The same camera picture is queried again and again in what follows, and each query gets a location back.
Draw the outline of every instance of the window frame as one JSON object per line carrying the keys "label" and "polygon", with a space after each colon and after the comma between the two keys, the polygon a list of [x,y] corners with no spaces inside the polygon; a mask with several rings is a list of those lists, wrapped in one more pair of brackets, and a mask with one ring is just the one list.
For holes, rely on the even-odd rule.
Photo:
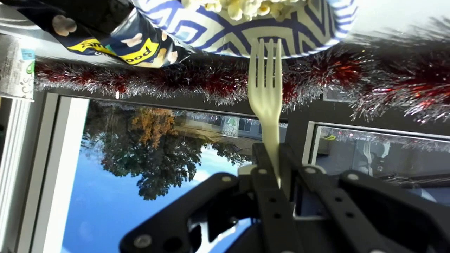
{"label": "window frame", "polygon": [[[204,98],[200,95],[196,96],[178,96],[174,99],[157,99],[151,96],[136,96],[125,100],[115,100],[111,97],[103,96],[101,93],[91,94],[90,92],[73,91],[66,89],[51,89],[46,92],[37,92],[36,96],[43,96],[44,99],[40,104],[42,114],[34,119],[30,124],[39,126],[38,131],[35,130],[35,138],[37,140],[33,144],[34,160],[27,166],[22,166],[22,173],[29,173],[29,181],[17,182],[18,187],[27,189],[26,202],[23,207],[17,207],[15,211],[22,213],[18,227],[10,227],[8,231],[16,231],[15,244],[8,247],[13,253],[37,253],[43,249],[48,250],[46,253],[61,252],[62,237],[65,226],[56,226],[52,215],[55,217],[63,217],[63,212],[54,211],[58,204],[53,201],[55,198],[62,198],[62,194],[55,194],[55,189],[63,187],[72,180],[72,184],[65,185],[66,188],[61,192],[66,194],[70,201],[71,188],[73,185],[73,177],[76,169],[76,162],[71,165],[70,173],[66,175],[58,174],[58,168],[61,164],[61,154],[64,154],[65,148],[69,149],[69,145],[63,144],[63,139],[56,139],[56,136],[65,136],[63,132],[67,132],[72,126],[68,122],[72,122],[78,127],[78,137],[69,138],[70,142],[75,145],[77,138],[81,141],[81,133],[84,127],[83,114],[78,112],[78,121],[73,121],[72,113],[75,110],[71,104],[75,105],[76,101],[84,101],[80,106],[80,110],[87,110],[87,104],[90,99],[99,99],[111,102],[124,102],[139,105],[155,106],[161,108],[175,108],[189,110],[195,112],[207,112],[222,114],[226,116],[256,118],[247,101],[236,102],[233,106],[219,105],[214,103],[205,103]],[[311,150],[314,144],[315,127],[317,124],[333,126],[333,127],[350,127],[357,130],[371,131],[380,129],[394,134],[408,135],[426,135],[428,138],[450,140],[450,122],[437,122],[421,125],[413,122],[412,117],[404,117],[401,111],[389,110],[383,117],[376,118],[371,122],[367,122],[362,118],[352,120],[350,118],[352,111],[345,102],[332,102],[316,100],[308,106],[297,108],[294,112],[283,112],[280,117],[281,122],[288,122],[286,132],[286,143],[289,144],[297,157],[302,158],[303,163],[308,163],[309,158],[314,155]],[[76,157],[78,157],[79,145],[76,146]],[[68,202],[64,202],[61,210],[68,210]],[[35,231],[39,231],[43,236],[37,235]]]}

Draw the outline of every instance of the window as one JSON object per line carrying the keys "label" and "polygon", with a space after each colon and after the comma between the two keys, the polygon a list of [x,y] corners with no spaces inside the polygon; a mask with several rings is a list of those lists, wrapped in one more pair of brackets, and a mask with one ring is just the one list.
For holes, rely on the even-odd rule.
{"label": "window", "polygon": [[[32,253],[117,252],[128,231],[210,175],[237,174],[261,141],[194,129],[183,110],[67,97],[58,108],[36,222],[46,233],[34,235]],[[247,130],[259,124],[244,122]],[[248,224],[224,232],[211,252],[223,252]]]}
{"label": "window", "polygon": [[318,126],[311,162],[330,175],[358,170],[450,206],[450,142]]}
{"label": "window", "polygon": [[239,119],[239,130],[250,132],[251,127],[252,123],[248,119],[244,118]]}

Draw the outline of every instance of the white plastic fork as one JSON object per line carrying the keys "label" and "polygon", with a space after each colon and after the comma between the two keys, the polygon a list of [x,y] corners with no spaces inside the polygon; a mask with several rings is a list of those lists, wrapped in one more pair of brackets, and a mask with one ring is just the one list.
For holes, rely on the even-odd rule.
{"label": "white plastic fork", "polygon": [[[248,68],[248,101],[261,123],[262,142],[269,154],[275,177],[280,186],[279,171],[279,118],[283,100],[281,76],[281,40],[276,45],[274,75],[274,42],[267,46],[267,68],[264,73],[264,41],[252,41]],[[258,73],[256,57],[258,56]]]}

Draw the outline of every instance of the popcorn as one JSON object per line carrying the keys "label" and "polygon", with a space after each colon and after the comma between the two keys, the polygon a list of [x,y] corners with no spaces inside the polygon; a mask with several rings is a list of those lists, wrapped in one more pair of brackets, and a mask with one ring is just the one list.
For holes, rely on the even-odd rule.
{"label": "popcorn", "polygon": [[300,0],[181,0],[181,3],[185,8],[191,10],[197,10],[203,6],[208,11],[218,13],[226,9],[229,17],[236,21],[242,18],[252,21],[254,17],[268,14],[277,21],[283,21],[293,7],[290,4],[298,1]]}

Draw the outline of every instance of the popcorn bag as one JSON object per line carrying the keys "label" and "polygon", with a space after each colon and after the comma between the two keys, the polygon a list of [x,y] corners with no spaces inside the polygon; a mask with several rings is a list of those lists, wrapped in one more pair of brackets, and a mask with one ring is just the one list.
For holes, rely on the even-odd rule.
{"label": "popcorn bag", "polygon": [[189,52],[120,0],[1,0],[75,54],[107,54],[129,65],[160,68]]}

